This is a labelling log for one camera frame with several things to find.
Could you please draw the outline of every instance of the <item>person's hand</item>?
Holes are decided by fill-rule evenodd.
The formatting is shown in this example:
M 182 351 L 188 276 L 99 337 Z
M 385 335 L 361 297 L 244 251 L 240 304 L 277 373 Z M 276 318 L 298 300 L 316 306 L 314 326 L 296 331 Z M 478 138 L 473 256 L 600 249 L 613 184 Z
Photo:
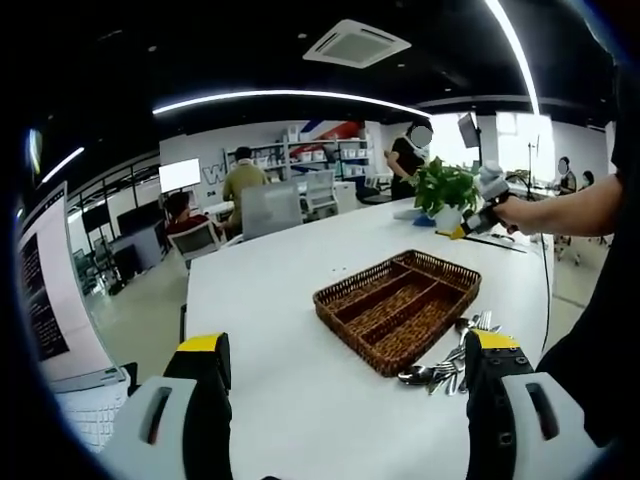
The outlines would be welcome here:
M 533 222 L 534 203 L 525 202 L 516 197 L 509 197 L 506 202 L 494 207 L 493 211 L 507 227 L 507 232 L 520 230 L 525 235 L 536 233 Z

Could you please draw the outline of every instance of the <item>potted plant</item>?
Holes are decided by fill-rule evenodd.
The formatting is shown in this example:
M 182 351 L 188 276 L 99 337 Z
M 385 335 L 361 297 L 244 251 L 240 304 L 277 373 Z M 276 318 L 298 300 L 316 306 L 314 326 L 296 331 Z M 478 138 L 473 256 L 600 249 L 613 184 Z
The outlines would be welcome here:
M 416 189 L 414 206 L 436 222 L 436 228 L 453 232 L 460 225 L 462 212 L 475 210 L 478 190 L 473 175 L 458 167 L 443 165 L 436 157 L 406 179 Z

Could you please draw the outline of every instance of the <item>white keyboard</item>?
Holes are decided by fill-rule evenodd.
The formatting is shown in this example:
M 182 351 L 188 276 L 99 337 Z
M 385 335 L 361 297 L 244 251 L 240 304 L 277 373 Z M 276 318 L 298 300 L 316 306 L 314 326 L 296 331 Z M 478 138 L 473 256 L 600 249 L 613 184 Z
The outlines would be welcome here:
M 113 434 L 113 421 L 127 399 L 127 382 L 57 394 L 62 413 L 89 451 L 100 452 Z

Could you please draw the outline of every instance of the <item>wicker basket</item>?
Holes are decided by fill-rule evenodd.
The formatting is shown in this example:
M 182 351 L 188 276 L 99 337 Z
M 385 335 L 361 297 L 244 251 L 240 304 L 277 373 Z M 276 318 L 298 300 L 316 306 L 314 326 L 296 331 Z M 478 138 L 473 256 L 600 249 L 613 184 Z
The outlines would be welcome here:
M 478 295 L 481 276 L 416 250 L 313 295 L 320 319 L 385 377 L 420 358 Z

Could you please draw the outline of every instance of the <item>white chair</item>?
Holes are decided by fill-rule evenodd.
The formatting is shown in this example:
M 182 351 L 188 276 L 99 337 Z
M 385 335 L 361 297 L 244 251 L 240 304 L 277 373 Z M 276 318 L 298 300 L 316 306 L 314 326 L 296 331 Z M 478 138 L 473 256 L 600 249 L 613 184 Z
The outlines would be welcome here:
M 215 252 L 220 248 L 221 240 L 216 235 L 212 222 L 204 222 L 190 230 L 167 235 L 173 245 L 187 263 L 187 268 L 194 258 Z
M 241 201 L 242 235 L 230 244 L 302 225 L 300 194 L 293 181 L 245 188 Z
M 322 218 L 338 214 L 338 201 L 333 188 L 333 170 L 309 172 L 305 175 L 307 182 L 307 214 Z

